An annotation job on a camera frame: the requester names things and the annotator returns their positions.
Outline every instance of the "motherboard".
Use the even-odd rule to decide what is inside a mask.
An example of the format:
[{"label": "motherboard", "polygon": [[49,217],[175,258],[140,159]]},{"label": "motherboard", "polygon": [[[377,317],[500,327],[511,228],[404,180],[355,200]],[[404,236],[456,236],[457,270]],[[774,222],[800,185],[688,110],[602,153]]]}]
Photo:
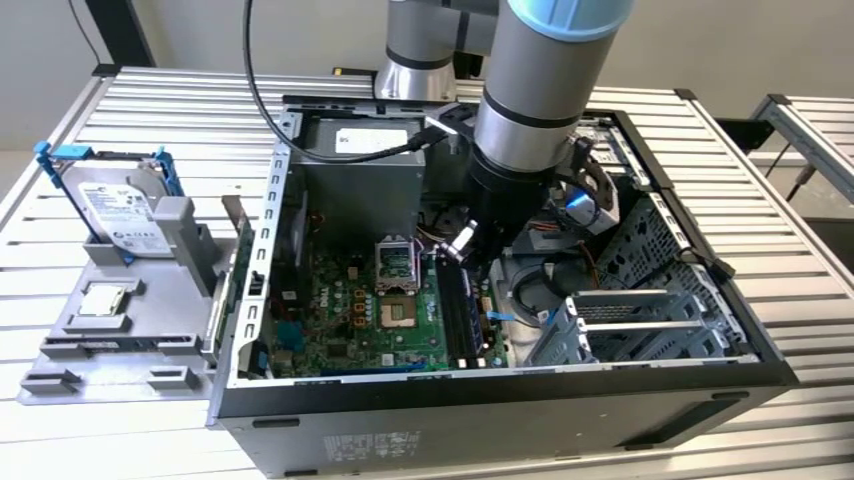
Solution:
[{"label": "motherboard", "polygon": [[[308,307],[285,309],[277,301],[271,306],[277,317],[273,375],[324,377],[505,366],[501,327],[488,321],[483,308],[492,304],[492,289],[483,283],[448,293],[439,285],[436,262],[435,253],[416,252],[400,238],[380,242],[365,255],[315,251]],[[393,287],[388,279],[407,280],[404,288]],[[443,292],[476,308],[465,307],[461,317],[448,315]],[[461,328],[451,321],[461,321]],[[459,335],[463,331],[476,335]],[[457,358],[460,342],[471,343],[473,361]]]}]

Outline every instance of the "small circuit board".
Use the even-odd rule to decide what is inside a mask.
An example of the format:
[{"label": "small circuit board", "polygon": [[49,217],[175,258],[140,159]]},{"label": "small circuit board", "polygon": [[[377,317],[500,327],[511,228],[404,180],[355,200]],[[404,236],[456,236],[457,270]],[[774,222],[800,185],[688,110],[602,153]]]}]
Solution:
[{"label": "small circuit board", "polygon": [[[431,372],[457,368],[447,349],[435,257],[420,255],[415,295],[377,295],[373,258],[317,252],[312,257],[312,301],[276,321],[271,367],[277,377]],[[491,291],[484,290],[491,302]],[[484,323],[492,338],[500,325]],[[505,365],[503,343],[483,365]]]}]

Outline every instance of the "silver robot arm segment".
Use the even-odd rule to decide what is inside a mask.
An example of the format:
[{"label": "silver robot arm segment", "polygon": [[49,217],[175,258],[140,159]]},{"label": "silver robot arm segment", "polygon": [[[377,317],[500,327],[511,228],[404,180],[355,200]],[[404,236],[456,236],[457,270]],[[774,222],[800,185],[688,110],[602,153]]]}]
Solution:
[{"label": "silver robot arm segment", "polygon": [[[632,3],[634,0],[499,2],[467,175],[468,222],[445,245],[448,253],[469,268],[488,266],[543,207],[555,168],[572,154],[570,136]],[[388,97],[384,93],[395,90],[393,98],[448,101],[455,95],[448,84],[453,47],[441,40],[448,34],[436,32],[448,26],[463,31],[461,17],[427,0],[391,2],[391,6],[389,61],[377,76],[377,96]],[[444,27],[432,28],[429,21],[440,15],[447,17],[436,20]],[[420,37],[412,36],[413,31],[421,32]],[[456,44],[465,44],[464,39],[457,39]],[[389,74],[395,64],[415,68],[397,68],[395,76]],[[389,89],[392,78],[397,86]],[[408,87],[400,85],[407,78]]]}]

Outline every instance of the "aluminum workbench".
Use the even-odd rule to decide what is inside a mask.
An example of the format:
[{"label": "aluminum workbench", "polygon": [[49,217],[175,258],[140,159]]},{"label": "aluminum workbench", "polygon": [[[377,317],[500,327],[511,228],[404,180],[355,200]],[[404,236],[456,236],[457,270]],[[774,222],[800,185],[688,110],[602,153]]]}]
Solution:
[{"label": "aluminum workbench", "polygon": [[[259,86],[271,108],[283,93],[371,96],[367,77],[261,77]],[[477,82],[459,85],[468,99],[479,91]],[[695,100],[670,90],[599,88],[590,107],[630,114],[714,249],[738,270],[742,293],[803,388],[672,451],[361,478],[851,478],[850,273],[836,268]],[[241,75],[124,69],[116,77],[93,77],[49,140],[118,151],[165,145],[197,220],[215,235],[233,231],[220,195],[240,194],[249,213],[260,207],[273,135]],[[204,401],[49,407],[14,402],[17,382],[86,262],[84,225],[34,163],[0,205],[0,221],[0,478],[263,478],[228,433],[204,429]]]},{"label": "aluminum workbench", "polygon": [[[776,158],[788,163],[804,160],[806,168],[820,172],[854,203],[854,99],[772,94],[751,118],[767,120],[796,150],[791,154],[783,151]],[[767,160],[768,154],[755,153],[751,158]]]}]

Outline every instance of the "regulatory label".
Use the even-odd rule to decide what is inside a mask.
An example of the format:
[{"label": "regulatory label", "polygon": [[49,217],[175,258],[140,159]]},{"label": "regulatory label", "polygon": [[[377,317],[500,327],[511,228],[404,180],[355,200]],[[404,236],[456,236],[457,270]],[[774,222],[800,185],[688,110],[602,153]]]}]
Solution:
[{"label": "regulatory label", "polygon": [[86,209],[117,247],[139,256],[172,253],[143,192],[128,185],[106,183],[81,183],[77,188]]},{"label": "regulatory label", "polygon": [[373,153],[403,145],[407,140],[405,130],[341,128],[335,133],[335,153]]},{"label": "regulatory label", "polygon": [[419,431],[333,435],[323,437],[332,462],[411,457],[417,449]]}]

